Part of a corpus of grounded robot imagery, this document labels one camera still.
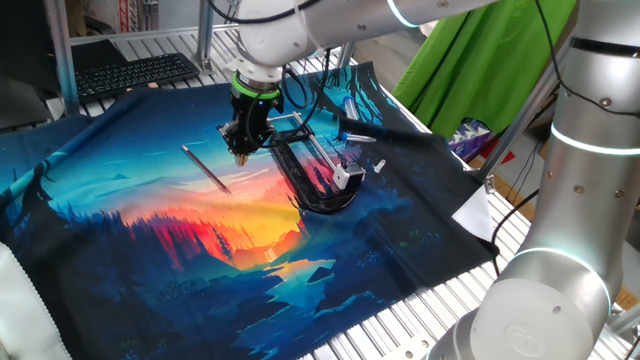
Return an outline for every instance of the metal grid table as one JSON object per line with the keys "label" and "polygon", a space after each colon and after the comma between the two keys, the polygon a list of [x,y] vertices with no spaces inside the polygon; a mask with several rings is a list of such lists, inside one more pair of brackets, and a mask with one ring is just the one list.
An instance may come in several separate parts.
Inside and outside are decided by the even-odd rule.
{"label": "metal grid table", "polygon": [[[196,34],[197,28],[189,28],[72,39],[72,43],[110,39],[127,60],[172,52],[181,52],[191,58],[196,52]],[[198,78],[173,82],[162,88],[182,89],[230,82],[233,74],[226,70],[226,64],[238,54],[235,45],[237,36],[235,25],[215,26],[211,44],[211,56],[215,64],[213,74],[201,74]],[[337,60],[338,55],[334,53],[331,57],[332,68],[335,68]],[[298,74],[320,71],[322,59],[296,61],[291,67]],[[115,98],[110,98],[85,104],[81,112],[97,116],[114,101]],[[418,129],[429,131],[401,104],[398,103],[398,106]],[[489,204],[494,226],[512,209],[511,204],[497,193],[489,195]],[[529,226],[529,221],[516,213],[502,227],[497,239],[500,247],[498,266],[501,270],[513,258]],[[494,280],[493,268],[486,263],[435,288],[420,289],[407,299],[339,334],[302,359],[421,359],[449,327],[480,304]],[[628,343],[605,327],[589,359],[619,360],[629,348]]]}

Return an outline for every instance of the metal pole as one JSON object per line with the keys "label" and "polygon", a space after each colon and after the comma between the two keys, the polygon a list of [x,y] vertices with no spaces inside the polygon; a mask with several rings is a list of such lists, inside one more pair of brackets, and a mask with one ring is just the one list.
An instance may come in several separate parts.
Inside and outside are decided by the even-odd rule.
{"label": "metal pole", "polygon": [[342,48],[340,49],[340,55],[338,55],[339,68],[349,66],[349,61],[351,61],[354,51],[355,51],[355,43],[350,42],[342,45]]}
{"label": "metal pole", "polygon": [[[569,49],[568,43],[568,41],[565,42],[556,55],[560,71],[562,71],[565,57]],[[553,64],[550,64],[544,74],[542,74],[542,77],[540,78],[540,81],[538,81],[536,87],[533,88],[531,95],[529,95],[527,102],[520,110],[520,113],[518,113],[518,116],[516,116],[511,126],[507,128],[507,131],[505,131],[504,135],[500,138],[495,150],[493,150],[482,167],[474,173],[474,176],[478,180],[484,181],[489,175],[493,174],[498,165],[502,163],[502,160],[507,156],[513,142],[527,128],[529,122],[539,110],[542,102],[549,96],[549,94],[551,94],[551,91],[555,87],[557,81],[558,79],[553,68]]]}
{"label": "metal pole", "polygon": [[[298,124],[302,125],[303,121],[300,118],[300,114],[297,112],[293,112],[291,114],[296,121],[298,122]],[[313,146],[316,148],[316,150],[318,151],[318,153],[320,154],[320,156],[322,156],[322,158],[324,159],[324,161],[327,163],[327,165],[329,165],[331,167],[331,169],[333,171],[336,171],[336,164],[334,164],[333,162],[331,162],[331,158],[329,157],[329,155],[324,151],[324,149],[322,148],[322,146],[320,146],[320,143],[318,143],[318,140],[316,139],[315,136],[313,135],[309,135],[309,140],[311,141],[311,143],[313,144]]]}
{"label": "metal pole", "polygon": [[213,38],[213,9],[207,0],[200,0],[200,21],[198,22],[198,47],[195,62],[206,74],[213,72],[211,41]]}
{"label": "metal pole", "polygon": [[80,113],[76,76],[73,70],[71,43],[69,41],[69,25],[67,24],[67,10],[64,0],[45,0],[51,39],[58,67],[58,82],[64,101],[67,116]]}

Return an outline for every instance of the cardboard box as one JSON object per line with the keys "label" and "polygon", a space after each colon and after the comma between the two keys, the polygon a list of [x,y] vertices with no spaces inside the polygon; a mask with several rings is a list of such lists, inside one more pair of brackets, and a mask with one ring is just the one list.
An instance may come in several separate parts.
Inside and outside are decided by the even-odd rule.
{"label": "cardboard box", "polygon": [[138,0],[86,0],[85,13],[118,33],[140,31]]}

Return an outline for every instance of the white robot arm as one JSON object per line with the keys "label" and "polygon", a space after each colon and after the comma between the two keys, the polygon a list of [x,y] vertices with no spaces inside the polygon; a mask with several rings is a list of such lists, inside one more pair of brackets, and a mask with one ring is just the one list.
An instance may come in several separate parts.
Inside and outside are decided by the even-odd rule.
{"label": "white robot arm", "polygon": [[[320,0],[279,21],[241,24],[239,31],[252,61],[279,67],[321,48],[417,27],[496,1]],[[238,17],[264,18],[297,6],[298,0],[242,0]]]}
{"label": "white robot arm", "polygon": [[[240,25],[248,65],[239,66],[237,86],[257,92],[277,84],[277,67],[318,48],[494,0],[307,2],[304,8],[297,0],[241,2],[241,19],[295,11]],[[480,307],[443,336],[429,360],[584,360],[605,324],[640,197],[640,1],[582,0],[573,36],[536,219]]]}

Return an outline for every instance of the mountain silhouette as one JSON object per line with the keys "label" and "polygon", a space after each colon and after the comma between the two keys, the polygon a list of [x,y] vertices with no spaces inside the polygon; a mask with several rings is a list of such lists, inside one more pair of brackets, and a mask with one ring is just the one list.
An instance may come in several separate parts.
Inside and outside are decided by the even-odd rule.
{"label": "mountain silhouette", "polygon": [[118,175],[114,176],[113,179],[111,179],[111,180],[127,180],[127,179],[129,179],[128,176],[124,176],[124,175],[118,173]]}

